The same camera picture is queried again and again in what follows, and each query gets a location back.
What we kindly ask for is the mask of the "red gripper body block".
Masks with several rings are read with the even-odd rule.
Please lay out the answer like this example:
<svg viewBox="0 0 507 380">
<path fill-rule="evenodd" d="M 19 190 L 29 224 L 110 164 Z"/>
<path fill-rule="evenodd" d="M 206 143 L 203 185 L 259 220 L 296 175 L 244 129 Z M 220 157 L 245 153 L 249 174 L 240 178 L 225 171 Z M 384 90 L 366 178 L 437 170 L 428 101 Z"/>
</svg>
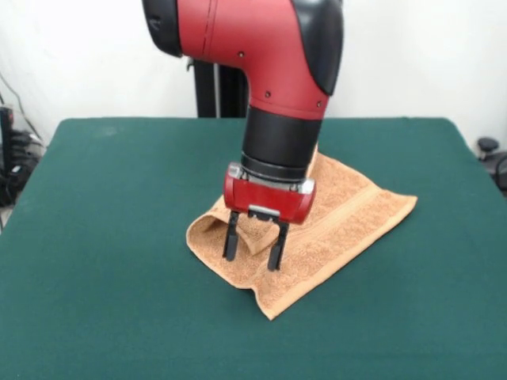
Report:
<svg viewBox="0 0 507 380">
<path fill-rule="evenodd" d="M 260 213 L 291 224 L 305 221 L 315 195 L 312 178 L 293 184 L 273 182 L 248 174 L 237 162 L 229 164 L 223 184 L 223 200 L 232 211 Z"/>
</svg>

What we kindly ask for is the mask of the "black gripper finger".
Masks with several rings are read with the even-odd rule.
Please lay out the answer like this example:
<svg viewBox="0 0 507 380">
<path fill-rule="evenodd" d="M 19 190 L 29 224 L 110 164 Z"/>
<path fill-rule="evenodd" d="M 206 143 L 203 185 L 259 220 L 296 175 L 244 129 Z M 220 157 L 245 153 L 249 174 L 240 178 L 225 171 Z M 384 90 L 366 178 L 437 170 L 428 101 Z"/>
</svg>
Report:
<svg viewBox="0 0 507 380">
<path fill-rule="evenodd" d="M 231 211 L 223 248 L 223 257 L 227 261 L 233 261 L 237 252 L 238 234 L 236 228 L 238 224 L 238 218 L 239 213 L 237 211 Z"/>
<path fill-rule="evenodd" d="M 280 263 L 282 261 L 284 246 L 289 230 L 289 224 L 286 222 L 277 222 L 276 224 L 279 226 L 279 233 L 277 240 L 271 248 L 267 264 L 267 268 L 271 272 L 278 271 L 280 269 Z"/>
</svg>

